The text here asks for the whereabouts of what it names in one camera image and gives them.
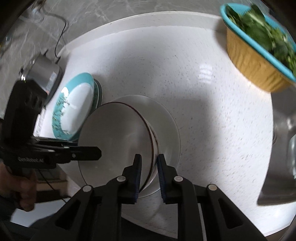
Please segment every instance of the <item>basket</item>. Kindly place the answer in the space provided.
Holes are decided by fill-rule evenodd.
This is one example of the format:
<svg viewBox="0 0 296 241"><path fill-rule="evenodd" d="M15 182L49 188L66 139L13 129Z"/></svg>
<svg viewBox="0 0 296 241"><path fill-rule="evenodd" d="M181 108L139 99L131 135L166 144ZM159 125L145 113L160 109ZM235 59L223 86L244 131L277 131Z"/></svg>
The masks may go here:
<svg viewBox="0 0 296 241"><path fill-rule="evenodd" d="M226 15L226 5L238 14L245 14L250 7L229 3L221 6L222 18L227 26L227 53L238 70L253 84L268 92L281 91L296 83L292 71L249 37L236 26ZM279 28L283 33L289 33L270 17L265 16L266 22L273 28ZM294 50L296 44L289 38Z"/></svg>

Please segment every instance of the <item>blue basket rim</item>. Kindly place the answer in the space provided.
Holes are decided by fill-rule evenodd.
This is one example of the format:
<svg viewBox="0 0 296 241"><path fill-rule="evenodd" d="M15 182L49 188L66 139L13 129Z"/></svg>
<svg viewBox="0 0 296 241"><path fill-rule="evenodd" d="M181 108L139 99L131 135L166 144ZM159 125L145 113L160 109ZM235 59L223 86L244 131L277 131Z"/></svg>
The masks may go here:
<svg viewBox="0 0 296 241"><path fill-rule="evenodd" d="M231 30L233 30L236 34L238 34L245 42L247 42L247 44L249 44L253 49L255 49L262 57L264 57L269 63L271 63L284 76L286 76L289 80L296 83L296 77L293 75L290 69L288 69L284 64L282 64L279 60L277 60L272 54L270 54L267 50L265 50L260 44L258 44L255 40L253 40L250 36L248 36L244 31L242 31L236 24L234 24L228 18L228 16L226 15L227 5L229 5L230 7L244 7L246 8L246 11L248 11L250 7L243 4L238 4L238 3L226 3L220 7L220 13L226 25ZM266 20L276 23L274 19L270 18L266 14L264 14L264 17L266 18Z"/></svg>

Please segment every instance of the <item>metal screw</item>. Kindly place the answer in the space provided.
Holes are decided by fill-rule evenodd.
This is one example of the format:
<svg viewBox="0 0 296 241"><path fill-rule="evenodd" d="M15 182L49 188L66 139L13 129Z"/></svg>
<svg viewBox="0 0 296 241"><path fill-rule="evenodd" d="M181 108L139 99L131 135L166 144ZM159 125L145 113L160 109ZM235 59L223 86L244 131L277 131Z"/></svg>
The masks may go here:
<svg viewBox="0 0 296 241"><path fill-rule="evenodd" d="M116 179L118 182L124 182L126 180L126 177L125 176L119 176L117 177Z"/></svg>
<svg viewBox="0 0 296 241"><path fill-rule="evenodd" d="M84 191L84 192L89 192L89 191L91 191L91 186L89 186L89 185L84 186L84 187L82 188L82 191Z"/></svg>
<svg viewBox="0 0 296 241"><path fill-rule="evenodd" d="M215 184L210 184L208 186L208 188L211 190L211 191L216 191L217 190L217 186Z"/></svg>
<svg viewBox="0 0 296 241"><path fill-rule="evenodd" d="M174 180L175 180L176 182L181 182L181 181L183 181L183 177L181 177L181 176L175 176L175 177L174 177Z"/></svg>

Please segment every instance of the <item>brown rim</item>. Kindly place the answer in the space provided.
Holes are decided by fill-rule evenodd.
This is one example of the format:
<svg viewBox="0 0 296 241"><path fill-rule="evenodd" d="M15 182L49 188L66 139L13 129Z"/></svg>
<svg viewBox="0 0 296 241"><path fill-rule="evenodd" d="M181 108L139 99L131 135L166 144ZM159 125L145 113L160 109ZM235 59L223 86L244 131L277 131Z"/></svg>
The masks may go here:
<svg viewBox="0 0 296 241"><path fill-rule="evenodd" d="M146 180L145 180L143 186L142 186L142 187L140 188L140 190L139 190L139 192L140 192L140 191L143 190L143 187L145 187L146 184L148 183L149 178L150 178L150 176L151 176L151 174L152 174L152 170L153 170L154 147L153 147L153 141L152 141L152 136L151 136L151 133L150 133L150 129L149 129L149 126L148 126L146 120L144 119L144 117L143 117L143 116L142 116L142 115L141 115L141 114L140 114L140 113L139 113L134 107L132 107L132 106L126 104L126 103L119 102L119 101L108 102L108 103L105 103L105 104L103 104L103 105L107 105L107 104L111 104L111 103L124 104L124 105L130 107L131 109L133 109L133 110L138 114L138 116L142 119L142 121L144 122L144 124L145 124L145 126L146 126L146 128L147 128L147 131L148 131L148 133L149 133L149 138L150 138L150 143L151 143L151 149L152 149L152 153L151 153L151 164L150 164L150 170L149 170L148 176L147 176L147 178L146 178ZM81 173L81 175L82 175L81 168L80 168L80 165L79 165L79 161L78 161L78 166L79 166L80 173Z"/></svg>

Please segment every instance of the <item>white speckled countertop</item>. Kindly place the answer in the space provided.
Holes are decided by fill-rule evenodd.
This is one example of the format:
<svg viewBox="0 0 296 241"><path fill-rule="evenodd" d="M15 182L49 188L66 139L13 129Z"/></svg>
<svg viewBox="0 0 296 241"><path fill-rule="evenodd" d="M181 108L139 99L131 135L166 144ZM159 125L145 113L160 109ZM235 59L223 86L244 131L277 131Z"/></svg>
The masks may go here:
<svg viewBox="0 0 296 241"><path fill-rule="evenodd" d="M60 87L89 72L103 87L103 102L129 94L160 102L179 128L179 175L196 185L217 184L265 235L290 224L295 203L256 204L272 146L271 96L229 60L220 17L163 12L121 19L69 43L60 64ZM52 130L43 128L41 136L52 137ZM84 185L77 163L61 166ZM176 205L164 205L160 192L124 205L122 212L140 226L177 237Z"/></svg>

